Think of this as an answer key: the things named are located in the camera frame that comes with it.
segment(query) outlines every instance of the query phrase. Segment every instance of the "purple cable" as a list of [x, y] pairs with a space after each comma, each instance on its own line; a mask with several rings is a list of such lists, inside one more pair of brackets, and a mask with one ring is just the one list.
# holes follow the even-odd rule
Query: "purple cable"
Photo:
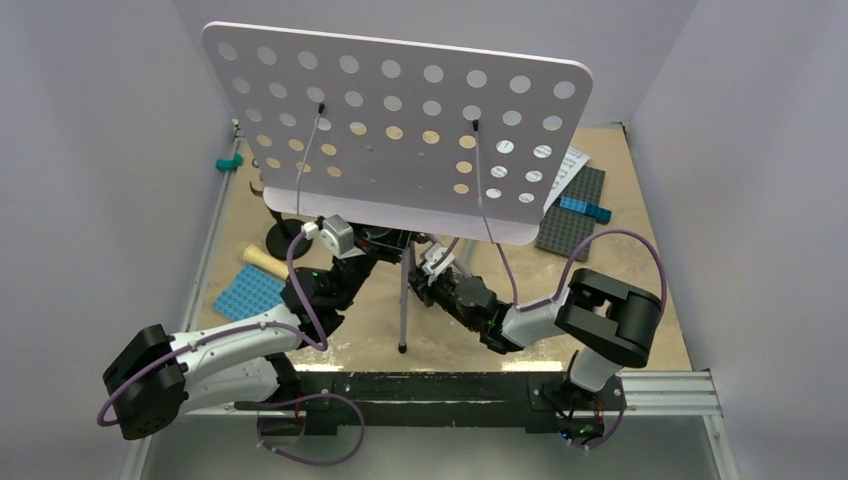
[[447, 251], [445, 252], [445, 254], [444, 254], [444, 255], [442, 255], [442, 258], [440, 258], [439, 260], [437, 260], [437, 261], [436, 261], [436, 263], [434, 263], [434, 264], [433, 264], [433, 267], [432, 267], [432, 268], [433, 268], [434, 270], [435, 270], [435, 269], [436, 269], [436, 267], [438, 267], [439, 265], [441, 265], [441, 264], [445, 263], [445, 260], [447, 260], [447, 259], [448, 259], [448, 255], [450, 255], [450, 254], [451, 254], [451, 252], [453, 252], [453, 248], [456, 246], [456, 244], [457, 244], [457, 243], [459, 243], [459, 237], [453, 237], [453, 241], [451, 241], [451, 244], [448, 246], [448, 249], [447, 249]]
[[318, 333], [318, 338], [321, 340], [321, 344], [316, 344], [312, 342], [311, 339], [306, 343], [315, 347], [315, 349], [319, 352], [326, 352], [327, 349], [330, 348], [330, 343], [327, 341], [327, 333], [324, 331], [324, 327], [321, 326], [321, 322], [318, 321], [318, 315], [315, 314], [315, 310], [309, 303], [309, 298], [303, 291], [303, 287], [300, 285], [300, 280], [297, 279], [297, 275], [294, 271], [294, 250], [297, 248], [297, 244], [300, 243], [304, 237], [306, 237], [306, 233], [301, 231], [289, 244], [289, 249], [286, 250], [286, 266], [289, 268], [289, 278], [292, 281], [292, 287], [294, 287], [295, 293], [297, 293], [297, 298], [299, 298], [300, 303], [303, 304], [303, 308], [306, 310], [306, 315], [309, 316], [309, 320], [312, 322], [312, 326], [315, 327], [315, 332]]
[[624, 228], [611, 228], [609, 230], [594, 233], [586, 237], [585, 240], [583, 240], [582, 242], [580, 242], [579, 245], [577, 245], [577, 248], [574, 249], [574, 253], [572, 253], [568, 257], [568, 261], [565, 262], [565, 268], [562, 269], [562, 276], [559, 279], [559, 285], [557, 285], [556, 293], [554, 293], [551, 298], [547, 298], [545, 300], [541, 300], [530, 305], [516, 306], [515, 309], [519, 312], [529, 312], [531, 310], [544, 307], [545, 305], [556, 301], [556, 299], [558, 299], [559, 296], [562, 295], [562, 291], [565, 290], [565, 282], [566, 280], [568, 280], [568, 273], [571, 271], [571, 266], [574, 265], [574, 259], [577, 258], [577, 256], [580, 255], [580, 252], [582, 252], [583, 249], [585, 249], [590, 243], [592, 243], [592, 241], [597, 238], [603, 237], [604, 235], [610, 235], [612, 233], [620, 233], [622, 235], [627, 235], [629, 237], [635, 238], [636, 240], [639, 240], [642, 245], [645, 245], [645, 247], [648, 249], [648, 252], [650, 252], [651, 256], [654, 258], [654, 263], [657, 264], [657, 270], [659, 270], [660, 274], [660, 318], [662, 318], [662, 315], [665, 312], [665, 304], [668, 300], [668, 283], [666, 281], [665, 267], [663, 266], [662, 260], [660, 259], [660, 254], [657, 252], [657, 249], [654, 248], [653, 245], [651, 245], [651, 242], [648, 241], [647, 238], [632, 230], [627, 230]]
[[352, 449], [350, 449], [349, 452], [347, 452], [346, 454], [342, 455], [341, 457], [333, 459], [333, 460], [309, 460], [309, 459], [306, 459], [306, 458], [298, 457], [296, 455], [292, 455], [291, 453], [284, 452], [282, 450], [277, 449], [276, 447], [274, 447], [273, 445], [268, 443], [265, 440], [265, 438], [262, 437], [262, 433], [261, 433], [261, 430], [259, 428], [259, 421], [257, 419], [256, 435], [259, 437], [259, 445], [265, 447], [271, 453], [276, 453], [277, 455], [280, 455], [281, 457], [285, 457], [285, 458], [288, 458], [289, 460], [294, 460], [295, 462], [299, 462], [299, 463], [302, 463], [304, 465], [310, 465], [310, 466], [313, 466], [313, 467], [330, 467], [330, 466], [333, 466], [333, 465], [338, 465], [338, 464], [350, 459], [350, 457], [352, 457], [354, 454], [356, 454], [357, 451], [359, 451], [359, 448], [362, 446], [363, 440], [365, 440], [365, 416], [362, 414], [362, 410], [360, 410], [359, 407], [357, 407], [356, 404], [353, 403], [350, 399], [345, 398], [341, 395], [336, 395], [335, 393], [319, 393], [319, 394], [315, 394], [315, 395], [306, 395], [305, 397], [296, 398], [294, 400], [288, 400], [288, 401], [285, 401], [285, 402], [259, 403], [258, 405], [260, 407], [267, 407], [267, 408], [282, 408], [282, 407], [288, 407], [290, 405], [295, 405], [297, 403], [306, 402], [306, 401], [309, 401], [309, 400], [315, 400], [317, 398], [333, 398], [333, 399], [338, 400], [342, 403], [346, 403], [348, 406], [350, 406], [350, 408], [353, 409], [354, 413], [356, 413], [356, 416], [359, 417], [359, 424], [361, 426], [361, 428], [359, 429], [359, 438], [356, 439], [356, 444], [353, 446]]
[[591, 445], [585, 445], [584, 447], [586, 447], [586, 450], [593, 450], [607, 443], [607, 441], [612, 438], [613, 434], [618, 431], [618, 427], [621, 426], [621, 421], [624, 419], [624, 411], [627, 410], [627, 397], [624, 395], [624, 383], [618, 375], [613, 375], [613, 378], [615, 378], [615, 381], [618, 382], [618, 389], [621, 391], [621, 409], [618, 411], [618, 418], [615, 419], [615, 423], [612, 424], [610, 431], [601, 437], [600, 440]]
[[[289, 271], [291, 273], [294, 273], [294, 250], [297, 247], [297, 244], [300, 243], [300, 241], [303, 240], [303, 238], [305, 236], [306, 236], [305, 233], [300, 232], [294, 238], [294, 240], [292, 240], [292, 243], [291, 243], [291, 245], [289, 245], [289, 249], [286, 252], [286, 263], [287, 263]], [[272, 321], [272, 322], [265, 323], [265, 327], [266, 328], [267, 327], [281, 328], [283, 330], [288, 330], [289, 332], [292, 332], [297, 337], [299, 337], [301, 340], [306, 342], [307, 345], [314, 347], [315, 349], [322, 351], [322, 352], [326, 351], [327, 348], [329, 347], [329, 343], [327, 341], [327, 334], [324, 331], [324, 328], [321, 326], [320, 322], [318, 321], [318, 316], [315, 314], [315, 310], [309, 304], [309, 299], [306, 297], [306, 294], [304, 293], [303, 288], [301, 287], [300, 282], [297, 279], [297, 275], [291, 275], [290, 274], [289, 278], [292, 279], [292, 286], [294, 287], [295, 292], [297, 293], [297, 296], [300, 299], [301, 303], [303, 303], [303, 305], [306, 309], [306, 312], [309, 315], [309, 319], [312, 321], [312, 324], [315, 326], [315, 331], [318, 333], [318, 338], [321, 340], [322, 343], [315, 342], [314, 340], [309, 338], [307, 335], [305, 335], [300, 330], [292, 327], [291, 325], [287, 325], [285, 323]], [[198, 346], [202, 347], [202, 346], [206, 345], [207, 343], [213, 342], [213, 341], [218, 340], [220, 338], [228, 337], [230, 335], [235, 335], [237, 333], [248, 332], [248, 331], [251, 331], [251, 330], [258, 330], [260, 328], [262, 328], [262, 326], [260, 324], [256, 323], [256, 324], [253, 324], [253, 325], [242, 325], [242, 326], [239, 326], [239, 327], [232, 328], [230, 330], [224, 330], [222, 332], [217, 332], [217, 333], [213, 333], [211, 335], [203, 336], [203, 337], [197, 339], [194, 348], [196, 348]], [[109, 411], [109, 408], [112, 407], [115, 404], [115, 402], [118, 400], [118, 398], [120, 398], [120, 396], [123, 395], [124, 392], [126, 392], [127, 389], [130, 388], [130, 386], [132, 384], [139, 381], [142, 377], [144, 377], [148, 373], [156, 370], [160, 366], [164, 365], [166, 362], [168, 362], [168, 361], [190, 351], [192, 348], [193, 347], [191, 345], [186, 345], [186, 346], [180, 347], [180, 348], [172, 351], [171, 353], [167, 353], [165, 355], [162, 355], [161, 357], [152, 361], [146, 367], [144, 367], [141, 370], [139, 370], [138, 372], [136, 372], [135, 375], [131, 376], [124, 383], [122, 383], [117, 389], [115, 389], [114, 392], [112, 392], [111, 395], [109, 395], [109, 398], [106, 400], [106, 402], [103, 404], [103, 406], [100, 407], [100, 411], [97, 412], [97, 425], [99, 425], [101, 427], [111, 427], [113, 425], [117, 425], [118, 424], [117, 418], [114, 419], [114, 420], [106, 420], [106, 412]], [[341, 395], [336, 395], [334, 393], [318, 393], [318, 394], [314, 394], [314, 395], [307, 395], [303, 398], [289, 400], [287, 402], [260, 403], [259, 406], [268, 407], [268, 408], [282, 408], [282, 407], [285, 407], [285, 406], [288, 406], [288, 405], [294, 405], [296, 403], [305, 402], [305, 401], [313, 400], [313, 399], [316, 399], [316, 398], [334, 398], [336, 400], [340, 400], [340, 401], [346, 403], [347, 405], [349, 405], [350, 408], [353, 409], [354, 413], [356, 413], [356, 416], [359, 417], [359, 422], [360, 422], [360, 425], [362, 426], [362, 430], [361, 430], [361, 433], [359, 434], [359, 439], [357, 440], [356, 445], [354, 445], [354, 447], [348, 453], [344, 454], [343, 456], [341, 456], [341, 457], [339, 457], [335, 460], [326, 460], [326, 461], [309, 460], [309, 459], [306, 459], [306, 458], [298, 457], [296, 455], [292, 455], [292, 454], [287, 453], [287, 452], [283, 452], [281, 450], [277, 450], [275, 447], [268, 445], [267, 442], [265, 442], [264, 439], [262, 439], [262, 437], [260, 435], [259, 438], [260, 438], [260, 443], [262, 444], [262, 446], [264, 446], [265, 448], [267, 448], [271, 452], [276, 453], [278, 455], [281, 455], [283, 457], [286, 457], [288, 459], [291, 459], [291, 460], [294, 460], [296, 462], [300, 462], [300, 463], [303, 463], [303, 464], [306, 464], [306, 465], [315, 465], [315, 466], [338, 465], [338, 464], [348, 460], [357, 451], [359, 451], [359, 448], [362, 446], [362, 441], [365, 438], [365, 429], [366, 429], [366, 427], [365, 427], [365, 415], [362, 414], [362, 410], [360, 410], [359, 407], [357, 407], [354, 402], [352, 402], [351, 400], [349, 400], [345, 397], [342, 397]]]

